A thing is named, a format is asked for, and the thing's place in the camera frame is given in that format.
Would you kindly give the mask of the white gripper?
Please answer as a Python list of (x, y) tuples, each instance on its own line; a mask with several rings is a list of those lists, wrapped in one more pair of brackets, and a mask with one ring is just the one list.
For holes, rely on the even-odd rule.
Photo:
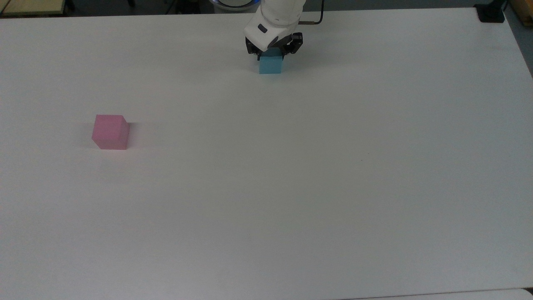
[(253, 16), (244, 29), (247, 52), (261, 57), (262, 52), (279, 42), (282, 57), (295, 54), (303, 45), (303, 34), (294, 30), (295, 24), (276, 25), (263, 16)]

